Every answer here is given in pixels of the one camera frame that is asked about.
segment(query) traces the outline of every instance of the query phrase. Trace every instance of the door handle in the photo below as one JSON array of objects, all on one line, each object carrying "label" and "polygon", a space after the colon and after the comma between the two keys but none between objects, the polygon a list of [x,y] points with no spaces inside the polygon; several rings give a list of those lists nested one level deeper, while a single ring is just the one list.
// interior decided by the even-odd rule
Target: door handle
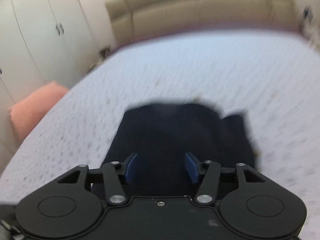
[{"label": "door handle", "polygon": [[56,24],[56,30],[57,30],[57,32],[58,32],[58,36],[60,36],[60,29],[59,29],[59,27],[58,27],[57,24]]},{"label": "door handle", "polygon": [[62,34],[64,34],[64,28],[63,28],[63,26],[62,26],[61,23],[60,23],[60,28],[61,28],[61,30],[62,30]]}]

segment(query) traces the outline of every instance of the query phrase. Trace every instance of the headboard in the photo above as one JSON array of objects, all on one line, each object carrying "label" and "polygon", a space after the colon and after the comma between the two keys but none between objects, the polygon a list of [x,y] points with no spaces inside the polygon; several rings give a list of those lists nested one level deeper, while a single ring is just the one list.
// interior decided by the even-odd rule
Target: headboard
[{"label": "headboard", "polygon": [[267,26],[297,30],[292,0],[111,0],[118,46],[197,26]]}]

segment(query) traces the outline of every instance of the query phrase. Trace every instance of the mattress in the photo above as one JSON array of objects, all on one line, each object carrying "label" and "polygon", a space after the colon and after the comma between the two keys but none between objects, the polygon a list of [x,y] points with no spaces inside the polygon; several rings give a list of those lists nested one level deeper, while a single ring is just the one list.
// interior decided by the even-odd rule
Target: mattress
[{"label": "mattress", "polygon": [[185,33],[127,46],[42,119],[0,178],[0,202],[24,196],[79,164],[98,168],[126,109],[152,101],[217,103],[246,111],[262,173],[308,208],[300,237],[320,237],[320,56],[298,34]]}]

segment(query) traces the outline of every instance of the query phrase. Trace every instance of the metal screw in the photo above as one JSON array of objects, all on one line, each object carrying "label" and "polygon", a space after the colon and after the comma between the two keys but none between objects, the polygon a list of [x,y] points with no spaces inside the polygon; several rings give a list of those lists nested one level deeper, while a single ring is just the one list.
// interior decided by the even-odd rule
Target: metal screw
[{"label": "metal screw", "polygon": [[113,195],[109,200],[111,203],[120,204],[125,201],[125,197],[121,195]]},{"label": "metal screw", "polygon": [[158,207],[163,207],[165,205],[165,202],[164,201],[158,201],[157,202],[157,206]]},{"label": "metal screw", "polygon": [[206,204],[206,203],[211,202],[212,199],[213,199],[213,198],[212,198],[211,196],[209,196],[209,195],[199,195],[199,196],[197,197],[197,201],[198,201],[199,203],[203,203],[203,204]]}]

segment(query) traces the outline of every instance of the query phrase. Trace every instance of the pink pillow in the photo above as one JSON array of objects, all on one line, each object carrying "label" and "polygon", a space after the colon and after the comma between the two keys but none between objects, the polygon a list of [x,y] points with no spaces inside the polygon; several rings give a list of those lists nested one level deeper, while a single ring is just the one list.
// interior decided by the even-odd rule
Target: pink pillow
[{"label": "pink pillow", "polygon": [[19,140],[24,140],[46,113],[68,92],[51,82],[9,108],[10,118]]}]

